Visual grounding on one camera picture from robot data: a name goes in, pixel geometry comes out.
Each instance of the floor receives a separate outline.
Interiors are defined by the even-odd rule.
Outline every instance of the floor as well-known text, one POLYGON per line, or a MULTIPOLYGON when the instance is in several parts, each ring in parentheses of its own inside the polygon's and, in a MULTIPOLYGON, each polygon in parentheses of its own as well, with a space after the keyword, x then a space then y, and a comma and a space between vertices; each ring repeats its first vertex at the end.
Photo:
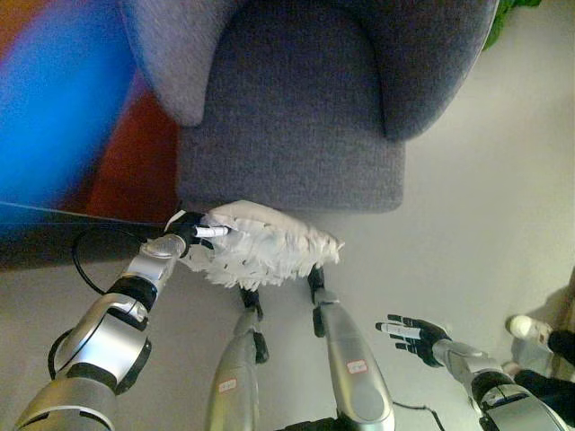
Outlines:
MULTIPOLYGON (((298 214, 346 242, 326 268, 393 397, 427 404, 447 430, 480 430, 463 388, 375 331, 389 312, 434 321, 503 362, 520 356, 506 318, 553 323, 573 267, 575 4, 517 11, 445 115, 408 146, 403 205, 383 215, 298 214)), ((123 261, 94 262, 105 285, 123 261)), ((0 427, 48 379, 51 341, 94 295, 69 265, 0 274, 0 427)), ((259 369, 261 429, 334 414, 324 341, 303 281, 262 288, 270 361, 259 369)), ((154 352, 119 398, 118 429, 201 429, 211 376, 241 311, 238 294, 176 269, 151 317, 154 352)), ((396 410, 398 430, 435 429, 396 410)))

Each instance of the white feather duster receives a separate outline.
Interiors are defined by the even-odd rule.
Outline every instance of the white feather duster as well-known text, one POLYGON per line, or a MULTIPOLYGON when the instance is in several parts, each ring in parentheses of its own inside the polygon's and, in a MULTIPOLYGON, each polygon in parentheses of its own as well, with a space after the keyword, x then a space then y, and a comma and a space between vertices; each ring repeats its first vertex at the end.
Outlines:
POLYGON ((306 277, 314 265, 337 263, 344 245, 309 224, 245 200, 212 209, 202 223, 231 231, 209 239, 213 251, 193 247, 184 263, 226 287, 255 290, 260 284, 279 286, 287 278, 306 277))

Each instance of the black cable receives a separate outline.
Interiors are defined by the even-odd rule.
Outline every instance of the black cable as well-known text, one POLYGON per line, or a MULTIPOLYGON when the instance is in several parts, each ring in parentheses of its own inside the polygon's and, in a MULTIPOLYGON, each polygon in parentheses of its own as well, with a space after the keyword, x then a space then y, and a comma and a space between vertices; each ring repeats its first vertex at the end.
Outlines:
POLYGON ((74 266, 78 271, 78 274, 80 274, 80 277, 86 282, 86 284, 97 294, 99 295, 104 295, 105 292, 103 290, 101 290, 89 277, 88 275, 84 272, 84 270, 82 269, 82 265, 80 264, 80 259, 78 258, 78 245, 80 245, 80 241, 82 240, 82 238, 84 238, 88 233, 91 233, 93 231, 114 231, 114 232, 120 232, 120 233, 124 233, 127 236, 130 236, 132 238, 135 238, 136 240, 138 240, 140 243, 146 242, 145 238, 142 238, 138 235, 136 235, 135 233, 132 233, 130 231, 126 231, 124 229, 120 229, 118 227, 111 227, 111 226, 96 226, 96 227, 91 227, 90 229, 86 229, 85 231, 80 232, 75 238, 74 238, 74 242, 72 242, 72 260, 74 261, 74 266))
POLYGON ((403 409, 409 409, 409 410, 426 410, 429 413, 431 413, 431 415, 433 415, 433 418, 435 419, 436 423, 438 424, 439 429, 441 431, 446 431, 446 429, 443 428, 443 424, 441 423, 441 420, 439 420, 438 413, 434 409, 430 409, 428 406, 408 406, 407 404, 402 404, 401 402, 397 402, 397 401, 394 401, 394 405, 397 407, 401 407, 403 409))
POLYGON ((50 374, 50 379, 52 380, 56 378, 56 368, 54 367, 54 357, 56 356, 56 351, 58 350, 58 347, 60 347, 60 344, 62 344, 62 341, 64 341, 64 339, 68 336, 70 332, 72 332, 72 330, 67 330, 62 335, 60 335, 56 339, 56 341, 54 341, 48 353, 48 372, 50 374))

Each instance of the person's leg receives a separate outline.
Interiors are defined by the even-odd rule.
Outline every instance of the person's leg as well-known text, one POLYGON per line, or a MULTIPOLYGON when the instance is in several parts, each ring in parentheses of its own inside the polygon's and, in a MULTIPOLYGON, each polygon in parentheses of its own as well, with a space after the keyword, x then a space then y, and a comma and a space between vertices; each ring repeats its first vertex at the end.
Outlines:
POLYGON ((575 383, 543 377, 530 370, 517 373, 515 383, 528 389, 569 426, 575 427, 575 383))
POLYGON ((569 330, 554 330, 547 340, 547 346, 552 352, 575 365, 575 333, 569 330))

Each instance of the gray armchair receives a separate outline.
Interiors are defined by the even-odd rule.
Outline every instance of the gray armchair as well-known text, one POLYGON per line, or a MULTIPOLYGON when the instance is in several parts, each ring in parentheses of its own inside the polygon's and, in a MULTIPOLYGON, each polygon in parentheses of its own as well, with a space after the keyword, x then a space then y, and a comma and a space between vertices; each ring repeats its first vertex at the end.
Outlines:
POLYGON ((404 142, 443 112, 497 0, 123 0, 137 61, 181 125, 186 207, 388 211, 404 142))

